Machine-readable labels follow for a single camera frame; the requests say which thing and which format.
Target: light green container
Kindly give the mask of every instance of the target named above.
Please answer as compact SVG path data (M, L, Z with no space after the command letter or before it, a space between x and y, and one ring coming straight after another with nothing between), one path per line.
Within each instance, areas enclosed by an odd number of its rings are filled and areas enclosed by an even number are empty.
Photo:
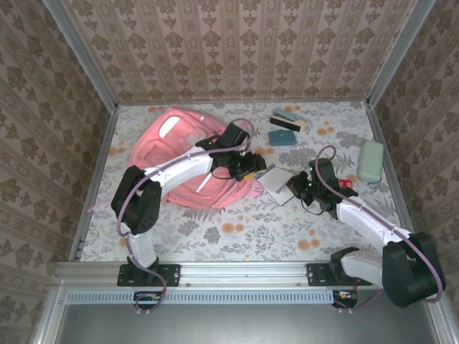
M384 146L381 143L367 141L360 152L359 170L357 174L363 181L378 183L381 181L382 156Z

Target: floral tablecloth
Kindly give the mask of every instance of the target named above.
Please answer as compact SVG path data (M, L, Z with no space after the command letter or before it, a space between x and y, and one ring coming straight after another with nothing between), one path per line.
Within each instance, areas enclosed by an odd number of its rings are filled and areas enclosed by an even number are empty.
M359 151L365 140L373 138L363 102L215 103L182 107L213 115L224 123L240 117L251 120L257 128L252 150L261 153L268 166L275 164L293 173L302 171L324 145L335 145L338 153L333 165L337 177L352 180L354 190L370 207L399 223L384 173L382 182L372 185L356 177ZM111 197L128 167L133 145L166 108L118 108L118 123L96 202L99 205L85 238L82 261L126 260L126 243L116 233ZM276 108L291 111L307 122L306 131L295 134L297 145L269 146L268 131L279 129L268 122ZM369 248L362 236L329 214L309 214L298 199L279 206L266 191L257 198L246 196L219 210L193 210L162 203L153 230L155 250L162 261L303 261L329 259L330 253L349 246Z

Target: metal plate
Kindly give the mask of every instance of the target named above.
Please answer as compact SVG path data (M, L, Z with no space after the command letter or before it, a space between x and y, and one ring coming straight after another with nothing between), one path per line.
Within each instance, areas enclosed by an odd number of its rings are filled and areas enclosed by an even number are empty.
M361 302L373 293L359 293ZM56 343L436 344L423 302L405 309L382 295L352 314L330 305L68 305Z
M306 265L308 270L308 284L310 287L355 287L357 283L362 285L372 285L363 279L349 277L344 282L337 282L331 274L328 263L311 263Z
M156 270L167 282L168 287L178 287L180 281L180 265L179 264L160 264ZM137 278L136 274L128 264L120 266L118 274L119 287L161 287L161 281L154 278L151 283L147 283L145 279Z

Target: purple cable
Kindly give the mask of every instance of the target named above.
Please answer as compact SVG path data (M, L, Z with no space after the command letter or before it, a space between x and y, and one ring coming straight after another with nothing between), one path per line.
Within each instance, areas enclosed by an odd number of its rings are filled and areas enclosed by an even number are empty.
M370 300L366 301L363 305L360 305L360 306L354 307L354 308L349 308L344 303L341 303L338 300L334 300L334 303L336 303L338 306L341 306L342 308L344 308L346 310L349 310L349 313L352 313L355 310L363 310L364 308L368 307L373 301L375 301L375 299L377 299L379 296L381 296L383 292L384 292L384 289L381 289Z
M433 277L435 278L435 281L437 282L437 287L438 287L438 293L437 293L437 296L435 296L433 299L425 299L425 302L428 302L428 303L435 303L435 302L438 302L440 301L440 299L442 298L442 295L443 295L443 285L442 285L442 281L440 279L440 276L438 275L437 273L437 270L435 270L435 268L433 267L432 263L429 262L429 260L427 259L427 257L405 236L403 235L402 233L400 233L398 230L395 229L394 226L392 226L389 222L383 220L383 219L380 219L378 216L374 215L372 211L368 210L363 204L360 204L359 202L356 202L355 200L353 199L350 199L349 197L346 197L345 195L339 193L338 191L334 190L331 186L329 186L325 181L324 179L322 178L322 175L321 173L319 172L319 169L318 169L318 159L321 157L322 153L325 151L325 149L327 148L331 148L333 149L333 155L331 157L330 160L332 160L335 155L336 155L336 148L334 145L326 145L325 147L323 147L317 154L316 156L316 161L314 163L314 167L316 168L316 173L317 173L317 177L319 178L319 180L321 181L321 183L331 192L333 192L335 195L341 197L342 199L345 199L346 201L348 201L349 203L355 205L355 206L358 206L361 210L365 211L368 215L370 215L373 219L377 220L380 224L382 224L384 227L386 227L388 230L390 231L393 231L401 240L403 240L416 254L417 256L427 265L427 267L429 268L430 272L432 273ZM357 309L361 309L363 308L364 306L366 307L366 304L365 305L362 305L362 306L359 306L357 308L354 308L355 310Z
M116 231L118 233L118 235L120 237L123 237L123 238L126 238L128 235L129 235L129 232L126 232L126 233L123 233L121 231L121 223L122 223L122 220L123 220L123 217L124 217L124 213L126 211L126 208L128 207L128 204L129 202L131 201L131 199L133 198L134 194L137 192L138 188L141 187L142 184L144 184L148 179L150 179L151 177L155 176L156 174L158 174L158 172L160 171L164 171L166 170L167 168L170 168L172 166L175 166L176 164L178 163L181 163L182 161L185 161L186 159L191 159L191 158L194 158L195 156L205 156L205 155L209 155L209 154L212 154L212 153L225 153L225 152L232 152L232 151L238 151L239 149L241 148L245 148L247 147L249 144L250 144L250 141L252 141L254 135L255 135L255 127L253 126L253 124L249 121L249 120L246 120L245 118L236 118L235 120L231 121L231 123L234 123L236 121L243 121L243 122L246 122L249 126L250 126L250 130L251 130L251 133L249 135L249 138L247 139L247 141L245 143L242 143L241 145L237 145L235 147L230 147L230 148L218 148L218 149L211 149L211 150L203 150L201 152L195 152L195 153L191 153L187 156L183 156L182 158L176 160L176 161L172 161L170 163L167 163L166 165L158 168L157 170L153 171L153 172L150 172L149 174L147 174L146 176L144 176L131 190L131 192L128 193L128 196L126 197L126 200L124 201L123 205L121 206L121 209L120 209L120 213L118 215L118 220L116 222ZM150 269L147 269L146 267L143 267L140 262L134 257L133 255L133 251L131 249L131 245L129 244L129 240L126 240L126 248L128 249L128 252L129 252L129 257L131 258L131 261L132 263L134 263L137 268L139 268L140 270L143 270L149 274L152 274L153 276L155 277L158 277L160 280L161 280L161 284L163 285L163 291L161 293L161 297L159 299L159 301L152 307L148 310L148 312L156 309L162 302L162 300L164 299L164 297L166 296L166 291L167 291L167 284L166 284L166 281L164 280L164 278L158 273L158 272L155 272L153 270L150 270ZM146 294L141 294L137 297L137 300L136 300L136 308L137 310L141 310L138 306L138 301L145 295L148 295L147 293Z

